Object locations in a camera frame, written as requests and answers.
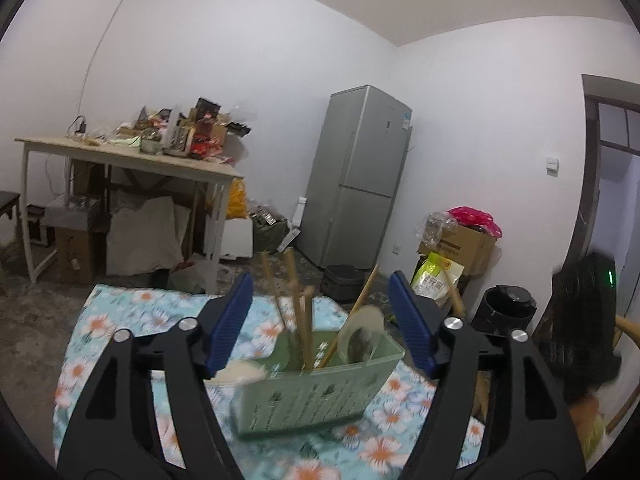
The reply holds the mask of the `wooden chopstick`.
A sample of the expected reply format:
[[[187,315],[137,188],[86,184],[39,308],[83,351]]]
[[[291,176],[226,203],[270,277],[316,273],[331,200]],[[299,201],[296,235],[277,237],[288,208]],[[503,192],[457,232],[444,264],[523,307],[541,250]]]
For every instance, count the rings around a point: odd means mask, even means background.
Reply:
[[[335,352],[342,352],[343,356],[348,356],[348,347],[352,335],[357,330],[364,330],[366,333],[373,334],[374,338],[380,338],[380,333],[384,330],[384,318],[380,310],[373,306],[365,306],[364,300],[369,297],[369,292],[373,281],[378,275],[377,263],[371,271],[366,284],[364,284],[360,295],[352,306],[346,321],[343,323],[336,336],[333,338],[326,353],[322,356],[318,363],[317,370],[325,368],[333,359]]]
[[[286,316],[280,305],[280,296],[279,296],[276,280],[274,279],[274,276],[272,273],[272,267],[269,261],[269,255],[266,252],[262,252],[260,254],[260,261],[262,262],[262,270],[264,271],[265,279],[267,281],[269,292],[272,296],[274,306],[276,307],[276,310],[278,312],[280,323],[282,325],[283,330],[287,332],[288,320],[286,319]]]
[[[310,372],[314,369],[314,340],[312,339],[312,315],[314,309],[314,286],[306,286],[300,296],[300,313],[302,320],[299,324],[300,338],[302,338],[304,370]]]
[[[312,362],[311,346],[308,337],[307,315],[304,305],[300,302],[300,300],[303,299],[303,295],[299,286],[294,250],[291,247],[286,248],[283,253],[283,258],[286,264],[286,272],[288,272],[288,282],[290,283],[290,293],[296,319],[298,346],[303,358],[302,370],[310,372],[314,362]]]

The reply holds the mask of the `cream ceramic soup spoon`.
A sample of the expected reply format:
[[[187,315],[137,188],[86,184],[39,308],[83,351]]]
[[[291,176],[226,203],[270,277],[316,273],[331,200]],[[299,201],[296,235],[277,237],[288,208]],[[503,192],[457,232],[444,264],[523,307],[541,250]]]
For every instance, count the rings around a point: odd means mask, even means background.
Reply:
[[[206,386],[242,386],[266,379],[268,373],[256,361],[231,361],[212,377],[204,380]]]

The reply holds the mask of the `black round bin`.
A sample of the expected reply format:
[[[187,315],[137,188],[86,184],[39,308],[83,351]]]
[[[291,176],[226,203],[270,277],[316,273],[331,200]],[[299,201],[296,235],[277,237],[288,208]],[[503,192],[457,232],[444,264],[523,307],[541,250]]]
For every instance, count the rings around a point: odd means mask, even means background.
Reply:
[[[526,330],[536,311],[536,301],[525,288],[496,285],[484,292],[471,324],[482,333],[508,334]]]

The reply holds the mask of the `yellow green snack bag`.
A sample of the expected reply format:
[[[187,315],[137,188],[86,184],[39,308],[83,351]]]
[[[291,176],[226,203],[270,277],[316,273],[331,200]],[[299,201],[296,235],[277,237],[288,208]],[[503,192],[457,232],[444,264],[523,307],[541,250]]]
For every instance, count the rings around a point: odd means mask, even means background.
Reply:
[[[412,290],[418,295],[434,300],[439,307],[443,306],[450,294],[450,288],[458,284],[464,266],[430,252],[420,264],[411,282]]]

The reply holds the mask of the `green perforated utensil basket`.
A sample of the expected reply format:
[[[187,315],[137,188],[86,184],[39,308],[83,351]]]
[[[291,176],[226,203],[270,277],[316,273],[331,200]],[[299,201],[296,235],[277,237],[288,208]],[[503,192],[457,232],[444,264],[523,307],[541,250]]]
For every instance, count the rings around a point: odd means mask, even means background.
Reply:
[[[349,364],[334,354],[322,370],[294,370],[288,340],[277,339],[269,356],[253,358],[268,376],[235,389],[232,427],[245,439],[326,427],[363,414],[404,357],[405,350],[384,334],[371,359]]]

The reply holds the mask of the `pink plastic bag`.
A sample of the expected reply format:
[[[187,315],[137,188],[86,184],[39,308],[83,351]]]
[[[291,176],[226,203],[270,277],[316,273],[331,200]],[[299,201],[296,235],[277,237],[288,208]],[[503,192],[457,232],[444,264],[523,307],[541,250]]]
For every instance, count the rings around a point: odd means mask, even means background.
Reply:
[[[502,229],[495,222],[494,217],[486,211],[469,206],[459,206],[448,210],[459,224],[467,228],[479,228],[493,238],[502,237]]]

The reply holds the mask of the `white sack under table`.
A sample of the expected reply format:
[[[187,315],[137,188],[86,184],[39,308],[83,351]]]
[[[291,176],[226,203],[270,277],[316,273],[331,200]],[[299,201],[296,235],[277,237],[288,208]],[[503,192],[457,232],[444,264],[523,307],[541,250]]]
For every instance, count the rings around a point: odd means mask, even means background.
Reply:
[[[151,198],[137,209],[120,208],[106,237],[106,274],[131,276],[171,269],[183,260],[190,210],[171,197]]]

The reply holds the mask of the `brown cardboard box under table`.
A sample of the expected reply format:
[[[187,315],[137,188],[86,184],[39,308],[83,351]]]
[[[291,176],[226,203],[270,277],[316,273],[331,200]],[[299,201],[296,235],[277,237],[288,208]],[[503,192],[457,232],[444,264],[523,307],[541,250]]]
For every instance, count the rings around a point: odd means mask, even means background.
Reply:
[[[93,235],[88,231],[56,228],[55,243],[61,281],[90,285],[96,277]]]

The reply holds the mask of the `yellow plastic bag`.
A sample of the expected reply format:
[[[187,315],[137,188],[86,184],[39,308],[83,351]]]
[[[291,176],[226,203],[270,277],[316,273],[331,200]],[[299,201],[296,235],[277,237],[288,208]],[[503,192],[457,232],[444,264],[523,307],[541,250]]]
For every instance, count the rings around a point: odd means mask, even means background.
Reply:
[[[226,219],[246,219],[247,217],[248,206],[244,181],[242,179],[234,179],[230,186]]]

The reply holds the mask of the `white long table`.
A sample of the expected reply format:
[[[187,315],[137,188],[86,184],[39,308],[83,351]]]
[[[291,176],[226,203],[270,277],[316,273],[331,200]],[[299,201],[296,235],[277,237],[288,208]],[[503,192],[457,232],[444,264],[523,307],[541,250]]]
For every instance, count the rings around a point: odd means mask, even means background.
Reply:
[[[190,158],[168,155],[148,155],[128,146],[101,143],[97,146],[73,140],[67,136],[40,136],[39,138],[18,138],[23,145],[21,166],[20,216],[22,222],[22,240],[29,281],[35,284],[39,275],[46,270],[52,259],[44,258],[34,263],[32,248],[28,236],[26,218],[29,155],[42,153],[61,156],[67,160],[82,160],[112,166],[122,170],[144,171],[162,177],[189,180],[201,183],[213,193],[212,220],[207,229],[205,245],[206,277],[205,291],[209,295],[217,292],[217,278],[220,267],[220,248],[224,235],[224,222],[230,200],[232,182],[242,177],[231,165],[222,162],[206,162]]]

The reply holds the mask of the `wooden chair black seat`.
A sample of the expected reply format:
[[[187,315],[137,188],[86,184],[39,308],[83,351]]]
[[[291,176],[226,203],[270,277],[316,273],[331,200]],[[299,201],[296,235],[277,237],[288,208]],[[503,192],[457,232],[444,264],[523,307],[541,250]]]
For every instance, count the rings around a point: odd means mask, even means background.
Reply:
[[[17,192],[0,192],[1,246],[9,245],[21,234],[20,197]]]

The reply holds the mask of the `grey refrigerator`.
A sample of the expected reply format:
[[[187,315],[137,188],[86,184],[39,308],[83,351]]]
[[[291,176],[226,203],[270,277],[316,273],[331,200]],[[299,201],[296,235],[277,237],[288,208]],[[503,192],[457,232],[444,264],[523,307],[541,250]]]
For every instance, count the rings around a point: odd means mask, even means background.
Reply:
[[[411,115],[370,84],[332,94],[296,238],[315,266],[374,267],[405,166]]]

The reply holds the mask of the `cardboard box by wall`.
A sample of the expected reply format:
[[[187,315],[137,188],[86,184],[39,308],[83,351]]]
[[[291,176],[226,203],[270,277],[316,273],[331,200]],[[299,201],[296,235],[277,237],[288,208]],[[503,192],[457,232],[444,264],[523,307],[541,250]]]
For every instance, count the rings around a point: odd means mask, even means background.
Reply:
[[[457,226],[453,231],[443,230],[442,237],[433,247],[421,242],[418,253],[428,255],[437,252],[463,266],[464,275],[480,276],[488,269],[496,241],[495,237],[485,232]]]

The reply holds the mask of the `white wall switch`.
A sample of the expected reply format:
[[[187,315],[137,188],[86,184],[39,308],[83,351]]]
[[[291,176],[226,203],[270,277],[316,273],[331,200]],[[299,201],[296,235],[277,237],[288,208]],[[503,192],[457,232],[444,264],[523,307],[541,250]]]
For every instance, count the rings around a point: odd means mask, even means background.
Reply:
[[[555,157],[546,158],[546,173],[548,176],[556,177],[559,174],[560,162]]]

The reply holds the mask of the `dark window frame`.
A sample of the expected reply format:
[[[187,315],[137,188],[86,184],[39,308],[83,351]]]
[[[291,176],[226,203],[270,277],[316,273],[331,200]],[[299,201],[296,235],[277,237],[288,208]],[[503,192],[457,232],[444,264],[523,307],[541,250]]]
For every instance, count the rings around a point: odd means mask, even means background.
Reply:
[[[639,111],[639,86],[620,79],[582,74],[582,93],[585,100],[586,144],[582,190],[570,246],[562,264],[574,264],[589,249],[597,219],[599,186],[601,179],[601,148],[616,148],[634,155],[639,152],[628,146],[601,139],[599,105],[605,104],[623,110]]]

